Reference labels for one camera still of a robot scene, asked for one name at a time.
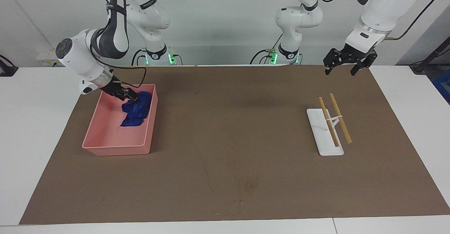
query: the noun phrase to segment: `wooden dowel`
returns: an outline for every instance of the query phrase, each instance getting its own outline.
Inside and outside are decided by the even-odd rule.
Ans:
[[[334,133],[333,126],[331,125],[331,121],[329,120],[330,116],[328,115],[327,109],[325,108],[325,103],[323,102],[323,98],[319,97],[320,105],[322,106],[322,112],[325,116],[325,120],[327,120],[328,130],[330,131],[331,138],[333,138],[334,146],[339,147],[338,140],[336,138],[336,134]]]
[[[334,110],[336,111],[336,114],[342,115],[341,111],[339,110],[338,103],[336,102],[336,99],[334,98],[334,95],[330,93],[331,101],[334,105]],[[341,124],[342,131],[344,131],[345,139],[347,139],[347,143],[353,143],[352,138],[350,137],[350,133],[348,132],[347,126],[345,125],[344,118],[341,116],[339,117],[339,123]]]

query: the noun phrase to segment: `white plastic holder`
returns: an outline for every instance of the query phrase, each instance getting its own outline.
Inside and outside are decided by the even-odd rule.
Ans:
[[[333,128],[332,133],[336,135],[339,147],[334,146],[333,138],[328,129],[327,119],[323,115],[322,109],[308,109],[307,110],[308,119],[311,124],[312,133],[314,134],[315,143],[317,144],[317,149],[321,156],[342,156],[344,155],[344,149],[342,148],[341,141],[339,140],[338,133],[336,132],[336,125],[339,123],[339,115],[328,119],[331,121],[331,127]]]

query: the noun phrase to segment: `pink bin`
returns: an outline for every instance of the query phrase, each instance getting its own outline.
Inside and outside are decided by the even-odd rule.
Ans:
[[[154,84],[143,84],[137,92],[152,95],[150,112],[137,127],[121,127],[126,113],[120,99],[101,93],[90,121],[83,148],[97,156],[144,155],[150,152],[158,96]]]

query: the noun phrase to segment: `blue cloth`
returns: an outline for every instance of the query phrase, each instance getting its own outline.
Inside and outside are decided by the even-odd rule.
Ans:
[[[138,102],[134,103],[129,100],[127,103],[122,104],[122,111],[127,113],[127,117],[122,122],[122,127],[135,127],[143,123],[150,111],[150,104],[152,102],[152,96],[146,91],[138,93]]]

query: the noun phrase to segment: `brown table surface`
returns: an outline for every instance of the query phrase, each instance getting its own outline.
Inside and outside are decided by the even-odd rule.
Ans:
[[[99,91],[81,96],[20,224],[450,214],[369,70],[347,68],[151,67],[143,156],[82,149]],[[306,114],[323,96],[334,115],[330,92],[354,141],[341,157],[318,154]]]

